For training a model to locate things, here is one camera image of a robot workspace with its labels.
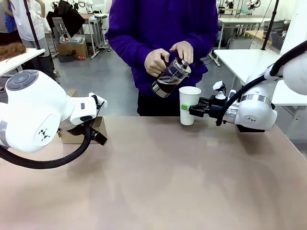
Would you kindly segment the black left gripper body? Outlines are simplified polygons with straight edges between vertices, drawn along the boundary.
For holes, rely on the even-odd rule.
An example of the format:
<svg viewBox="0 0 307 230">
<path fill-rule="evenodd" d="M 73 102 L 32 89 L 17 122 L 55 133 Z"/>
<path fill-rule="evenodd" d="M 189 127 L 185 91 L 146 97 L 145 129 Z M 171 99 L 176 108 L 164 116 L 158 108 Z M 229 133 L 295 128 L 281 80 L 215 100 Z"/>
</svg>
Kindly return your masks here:
<svg viewBox="0 0 307 230">
<path fill-rule="evenodd" d="M 79 125 L 74 125 L 68 119 L 62 122 L 62 130 L 69 132 L 72 135 L 84 135 L 87 130 L 90 130 L 90 135 L 96 135 L 96 131 L 93 129 L 94 119 L 85 121 Z"/>
</svg>

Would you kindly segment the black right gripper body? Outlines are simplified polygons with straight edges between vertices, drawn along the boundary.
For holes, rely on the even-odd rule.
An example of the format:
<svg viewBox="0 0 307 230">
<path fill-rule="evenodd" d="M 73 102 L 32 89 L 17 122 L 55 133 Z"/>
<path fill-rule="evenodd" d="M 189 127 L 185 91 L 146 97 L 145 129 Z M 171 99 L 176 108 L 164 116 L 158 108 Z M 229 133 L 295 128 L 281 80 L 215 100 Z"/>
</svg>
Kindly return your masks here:
<svg viewBox="0 0 307 230">
<path fill-rule="evenodd" d="M 226 102 L 227 102 L 226 96 L 223 96 L 222 99 L 217 99 L 216 95 L 212 95 L 209 98 L 209 103 L 208 103 L 209 117 L 221 120 L 225 114 L 225 112 L 223 112 L 223 109 L 224 109 Z"/>
</svg>

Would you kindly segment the person's left hand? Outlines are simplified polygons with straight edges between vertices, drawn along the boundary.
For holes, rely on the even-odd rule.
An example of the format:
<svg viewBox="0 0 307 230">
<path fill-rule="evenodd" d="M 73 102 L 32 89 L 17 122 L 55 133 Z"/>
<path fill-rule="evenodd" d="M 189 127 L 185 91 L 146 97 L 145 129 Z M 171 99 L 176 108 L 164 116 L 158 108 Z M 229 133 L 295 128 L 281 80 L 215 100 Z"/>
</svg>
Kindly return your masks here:
<svg viewBox="0 0 307 230">
<path fill-rule="evenodd" d="M 193 63 L 193 47 L 192 45 L 187 41 L 181 41 L 178 43 L 175 43 L 171 48 L 171 52 L 177 51 L 178 56 L 181 60 L 184 60 L 185 63 L 192 64 Z"/>
</svg>

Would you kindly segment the person's right hand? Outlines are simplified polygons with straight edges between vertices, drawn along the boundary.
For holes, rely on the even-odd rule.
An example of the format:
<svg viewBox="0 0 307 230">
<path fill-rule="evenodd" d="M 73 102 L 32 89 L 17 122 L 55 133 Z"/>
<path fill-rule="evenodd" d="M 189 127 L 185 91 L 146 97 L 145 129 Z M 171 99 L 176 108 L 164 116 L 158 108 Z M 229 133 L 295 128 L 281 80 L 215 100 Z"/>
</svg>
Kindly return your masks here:
<svg viewBox="0 0 307 230">
<path fill-rule="evenodd" d="M 169 56 L 170 54 L 161 48 L 151 51 L 144 61 L 147 73 L 153 77 L 158 77 L 166 69 Z"/>
</svg>

